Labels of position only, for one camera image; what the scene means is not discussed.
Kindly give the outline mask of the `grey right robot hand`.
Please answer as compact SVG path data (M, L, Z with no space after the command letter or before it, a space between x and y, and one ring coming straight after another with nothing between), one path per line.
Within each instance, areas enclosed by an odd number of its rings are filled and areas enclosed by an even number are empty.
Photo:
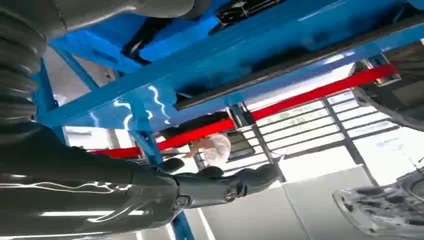
M31 121L33 75L49 39L121 13L194 18L208 0L3 0L0 3L0 235L70 239L153 229L183 209L262 192L278 177L265 164L230 176L170 175L153 165L63 144Z

